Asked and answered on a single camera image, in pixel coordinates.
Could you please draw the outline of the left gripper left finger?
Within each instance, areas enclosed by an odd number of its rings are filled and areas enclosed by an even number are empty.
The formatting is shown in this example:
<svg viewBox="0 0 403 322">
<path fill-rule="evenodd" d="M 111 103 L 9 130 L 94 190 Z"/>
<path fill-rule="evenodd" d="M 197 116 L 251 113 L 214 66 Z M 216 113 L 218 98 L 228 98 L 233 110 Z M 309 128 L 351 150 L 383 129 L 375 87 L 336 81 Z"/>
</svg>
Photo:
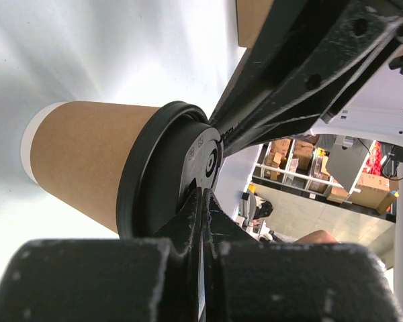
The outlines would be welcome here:
<svg viewBox="0 0 403 322">
<path fill-rule="evenodd" d="M 197 321 L 202 191 L 154 238 L 34 239 L 0 281 L 0 321 Z"/>
</svg>

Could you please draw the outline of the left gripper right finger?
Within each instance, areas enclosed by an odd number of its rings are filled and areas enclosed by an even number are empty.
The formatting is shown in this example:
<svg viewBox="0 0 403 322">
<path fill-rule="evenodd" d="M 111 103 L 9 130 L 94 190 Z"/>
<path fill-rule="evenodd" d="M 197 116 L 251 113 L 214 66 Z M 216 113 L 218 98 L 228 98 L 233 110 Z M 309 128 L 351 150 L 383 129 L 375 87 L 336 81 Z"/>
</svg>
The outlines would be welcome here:
<svg viewBox="0 0 403 322">
<path fill-rule="evenodd" d="M 403 321 L 382 261 L 366 247 L 263 244 L 210 189 L 203 198 L 208 321 Z"/>
</svg>

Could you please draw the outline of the black plastic cup lid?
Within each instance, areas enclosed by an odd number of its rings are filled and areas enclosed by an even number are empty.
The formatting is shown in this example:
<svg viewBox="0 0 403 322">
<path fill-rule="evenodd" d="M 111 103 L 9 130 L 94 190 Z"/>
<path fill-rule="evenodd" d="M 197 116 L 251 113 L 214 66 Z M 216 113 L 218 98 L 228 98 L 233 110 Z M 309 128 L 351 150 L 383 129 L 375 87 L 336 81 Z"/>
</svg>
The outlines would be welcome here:
<svg viewBox="0 0 403 322">
<path fill-rule="evenodd" d="M 122 239 L 152 236 L 198 187 L 214 189 L 221 135 L 197 106 L 173 101 L 147 121 L 128 154 L 116 200 Z"/>
</svg>

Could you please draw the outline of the brown paper coffee cup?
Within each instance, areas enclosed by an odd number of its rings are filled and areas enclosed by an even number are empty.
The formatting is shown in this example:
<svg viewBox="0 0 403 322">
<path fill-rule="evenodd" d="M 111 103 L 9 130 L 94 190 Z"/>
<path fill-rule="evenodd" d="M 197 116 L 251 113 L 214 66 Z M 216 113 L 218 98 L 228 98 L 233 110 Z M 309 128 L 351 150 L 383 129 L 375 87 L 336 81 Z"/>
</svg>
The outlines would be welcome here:
<svg viewBox="0 0 403 322">
<path fill-rule="evenodd" d="M 156 107 L 71 101 L 41 109 L 21 141 L 26 174 L 47 193 L 116 232 L 124 165 Z"/>
</svg>

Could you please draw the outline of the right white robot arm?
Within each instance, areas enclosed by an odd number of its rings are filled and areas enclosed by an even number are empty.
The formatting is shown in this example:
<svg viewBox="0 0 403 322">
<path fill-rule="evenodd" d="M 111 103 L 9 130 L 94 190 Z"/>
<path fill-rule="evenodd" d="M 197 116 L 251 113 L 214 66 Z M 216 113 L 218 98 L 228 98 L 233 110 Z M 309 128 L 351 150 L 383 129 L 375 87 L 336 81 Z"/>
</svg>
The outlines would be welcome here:
<svg viewBox="0 0 403 322">
<path fill-rule="evenodd" d="M 225 155 L 306 133 L 403 147 L 402 98 L 355 100 L 381 76 L 403 93 L 402 48 L 403 1 L 274 1 L 210 117 Z"/>
</svg>

